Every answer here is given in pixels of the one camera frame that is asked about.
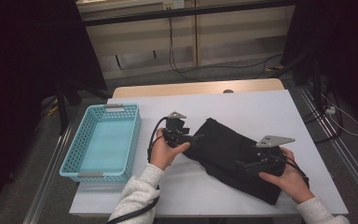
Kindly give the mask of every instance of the wooden table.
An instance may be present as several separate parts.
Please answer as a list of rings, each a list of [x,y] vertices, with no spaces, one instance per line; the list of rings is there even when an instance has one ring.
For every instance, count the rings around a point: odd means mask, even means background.
[[[194,82],[180,84],[119,87],[113,97],[168,96],[203,93],[223,93],[225,91],[281,91],[283,84],[277,78],[233,80],[215,82]]]

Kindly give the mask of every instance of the white cable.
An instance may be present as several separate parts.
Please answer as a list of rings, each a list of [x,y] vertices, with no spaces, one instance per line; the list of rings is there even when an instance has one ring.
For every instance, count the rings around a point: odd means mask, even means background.
[[[348,113],[346,113],[345,111],[343,111],[341,108],[339,108],[338,106],[334,105],[329,99],[327,99],[327,97],[325,97],[323,94],[322,94],[322,97],[324,99],[326,99],[328,101],[328,103],[330,103],[333,107],[335,107],[337,110],[341,111],[343,114],[345,114],[346,116],[348,116],[350,119],[352,119],[357,125],[358,125],[358,122],[356,119],[354,119],[353,117],[351,117],[351,115],[349,115]],[[345,131],[346,133],[349,133],[351,135],[354,135],[354,136],[358,136],[358,133],[351,133],[349,132],[348,130],[344,129],[343,127],[341,127],[334,119],[333,117],[331,116],[330,114],[330,118],[333,122],[335,122],[335,124],[340,128],[342,129],[342,131]]]

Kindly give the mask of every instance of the basket handle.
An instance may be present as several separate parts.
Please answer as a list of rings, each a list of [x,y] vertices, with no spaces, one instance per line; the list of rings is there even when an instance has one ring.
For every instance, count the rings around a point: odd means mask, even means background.
[[[106,112],[125,111],[123,104],[104,105],[103,108],[105,109]]]
[[[79,173],[78,177],[103,177],[103,173]]]

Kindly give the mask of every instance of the white sleeve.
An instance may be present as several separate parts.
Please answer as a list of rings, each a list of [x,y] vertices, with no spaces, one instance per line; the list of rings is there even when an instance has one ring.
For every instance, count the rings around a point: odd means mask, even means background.
[[[132,176],[123,189],[120,202],[118,202],[109,220],[127,215],[151,204],[159,196],[159,190],[156,187],[163,175],[164,172],[161,169],[148,163],[139,178]],[[120,223],[152,223],[156,213],[155,210],[156,208],[152,208],[138,217]]]
[[[322,204],[319,198],[312,198],[297,206],[297,210],[307,224],[349,224],[347,218],[343,216],[334,217]]]

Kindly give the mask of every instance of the hand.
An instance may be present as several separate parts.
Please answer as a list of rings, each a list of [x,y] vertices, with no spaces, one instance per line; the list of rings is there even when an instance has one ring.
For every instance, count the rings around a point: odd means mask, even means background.
[[[162,130],[157,129],[156,137],[158,140],[153,145],[150,163],[157,166],[161,170],[165,170],[171,165],[176,155],[186,151],[190,147],[190,143],[185,142],[178,147],[170,147],[162,137]]]
[[[295,155],[291,150],[281,147],[281,151],[291,160],[295,160]],[[286,164],[284,172],[281,176],[270,175],[264,172],[261,172],[259,176],[265,181],[278,186],[296,203],[303,203],[315,197],[308,188],[300,172],[290,165]]]

